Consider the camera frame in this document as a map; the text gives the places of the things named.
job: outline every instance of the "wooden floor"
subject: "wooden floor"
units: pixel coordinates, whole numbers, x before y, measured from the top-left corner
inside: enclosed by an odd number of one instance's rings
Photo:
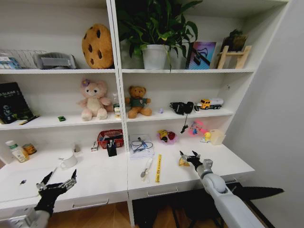
[[[182,210],[176,211],[181,228],[187,228],[190,220]],[[126,202],[102,207],[54,213],[48,228],[130,228],[129,212]],[[170,206],[159,209],[154,228],[175,228]],[[216,228],[212,220],[198,221],[195,228]]]

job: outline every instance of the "white wire basket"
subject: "white wire basket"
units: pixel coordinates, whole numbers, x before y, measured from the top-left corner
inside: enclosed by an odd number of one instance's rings
[[[22,68],[37,68],[33,60],[33,54],[44,54],[46,53],[46,51],[0,49],[0,53],[12,55]]]

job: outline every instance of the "white shelf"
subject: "white shelf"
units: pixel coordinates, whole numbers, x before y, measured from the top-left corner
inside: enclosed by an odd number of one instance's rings
[[[66,120],[60,122],[58,116],[63,115]],[[11,124],[0,124],[0,131],[15,130],[15,129],[32,129],[32,128],[46,128],[46,127],[65,127],[91,124],[110,124],[121,123],[121,119],[115,119],[114,113],[109,112],[105,120],[97,120],[93,117],[91,121],[83,121],[81,119],[81,111],[79,113],[59,113],[59,114],[42,114],[37,119],[28,122],[25,125],[19,125],[23,120],[17,120]]]
[[[200,160],[213,160],[212,171],[222,177],[240,175],[253,172],[242,159],[236,156],[224,145],[214,146],[211,143],[200,142],[199,137],[180,137],[174,145],[164,145],[150,135],[154,148],[154,159],[149,170],[149,183],[141,181],[140,173],[143,171],[147,159],[128,160],[128,190],[154,187],[166,184],[174,184],[186,181],[198,180],[199,176],[194,167],[179,166],[180,151],[190,155],[191,151],[200,154]],[[162,155],[160,183],[155,183],[156,163],[158,154]]]
[[[32,75],[32,74],[100,74],[100,73],[115,73],[115,69],[0,69],[0,75],[18,74],[18,75]]]
[[[43,4],[53,6],[71,6],[71,7],[87,7],[87,8],[106,8],[106,0],[2,0],[11,3],[30,3]]]
[[[106,8],[106,0],[2,0],[13,3],[32,3],[55,6],[86,8]],[[245,18],[273,7],[280,6],[288,0],[204,0],[200,5],[189,9],[187,14],[211,17]]]
[[[0,181],[17,171],[42,168],[54,170],[55,167],[58,167],[49,183],[64,182],[77,169],[77,184],[59,196],[57,203],[67,199],[127,191],[127,154],[124,147],[117,148],[117,155],[109,157],[107,150],[101,147],[98,148],[98,151],[91,152],[91,146],[89,144],[81,145],[81,152],[75,153],[77,164],[73,168],[62,170],[58,158],[71,150],[68,143],[35,145],[38,151],[30,156],[30,160],[24,163],[15,160],[0,170]],[[2,202],[0,209],[35,205],[39,200],[40,197],[34,197]]]
[[[166,73],[166,74],[211,74],[211,73],[253,73],[254,69],[209,69],[209,70],[186,70],[186,69],[174,69],[174,70],[145,70],[145,69],[122,69],[123,73]]]
[[[151,116],[145,116],[142,114],[137,114],[137,117],[134,119],[127,118],[127,122],[139,122],[139,121],[155,121],[155,120],[173,120],[173,119],[185,119],[185,115],[176,114],[171,108],[164,108],[163,114],[160,114],[159,109],[153,109]],[[199,113],[188,114],[188,118],[199,118],[199,117],[210,117],[210,116],[225,116],[233,115],[234,113],[225,109],[209,109],[201,110]]]
[[[204,0],[196,7],[189,9],[186,14],[243,19],[287,2],[288,0]]]

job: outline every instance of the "white desk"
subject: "white desk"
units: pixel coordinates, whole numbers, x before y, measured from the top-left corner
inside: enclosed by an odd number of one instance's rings
[[[71,177],[77,169],[77,184],[65,194],[60,195],[55,203],[55,212],[72,210],[94,205],[103,205],[128,200],[127,193],[127,156],[124,147],[117,148],[117,156],[108,157],[107,150],[99,147],[91,152],[89,146],[76,153],[78,163],[66,171],[57,168],[49,183],[63,182]],[[14,161],[0,170],[0,180],[10,173],[46,167],[56,167],[58,157],[67,150],[69,145],[46,145],[38,147],[38,152],[31,155],[24,163]],[[40,197],[19,199],[0,203],[2,217],[10,216],[15,210],[34,207]]]
[[[108,157],[107,151],[99,148],[97,152],[90,152],[89,146],[82,149],[78,157],[77,184],[67,193],[60,195],[55,203],[55,212],[73,210],[91,206],[104,205],[128,201],[131,225],[134,226],[132,200],[176,193],[202,188],[194,167],[178,165],[179,151],[191,154],[194,150],[201,154],[201,160],[213,160],[212,170],[225,180],[241,180],[253,172],[249,165],[237,157],[224,145],[213,146],[209,143],[200,143],[199,138],[180,138],[174,145],[164,145],[152,137],[155,156],[148,174],[150,182],[142,182],[140,174],[147,159],[130,160],[124,148],[117,149],[117,156]],[[13,171],[32,170],[45,167],[56,167],[58,157],[63,150],[69,150],[67,145],[41,146],[36,154],[25,163],[17,161],[6,165],[0,170],[0,180]],[[158,154],[162,154],[160,183],[155,182],[156,162]],[[50,181],[67,180],[74,169],[62,171],[58,168]],[[0,203],[0,214],[11,215],[16,209],[34,207],[40,197],[20,199]]]
[[[254,171],[226,146],[200,143],[198,137],[180,138],[174,145],[164,145],[157,141],[156,137],[152,138],[152,142],[155,156],[148,174],[149,183],[143,182],[140,177],[148,159],[128,160],[128,207],[133,226],[132,200],[202,188],[192,164],[189,167],[178,165],[181,157],[180,150],[187,155],[191,155],[192,150],[199,153],[201,161],[212,159],[213,172],[226,181],[241,180]],[[156,163],[159,153],[162,155],[161,175],[160,183],[156,183]]]

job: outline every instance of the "toy truck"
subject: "toy truck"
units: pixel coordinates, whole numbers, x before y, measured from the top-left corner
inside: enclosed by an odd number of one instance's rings
[[[224,103],[222,98],[212,98],[212,99],[202,99],[201,101],[201,109],[220,109]]]

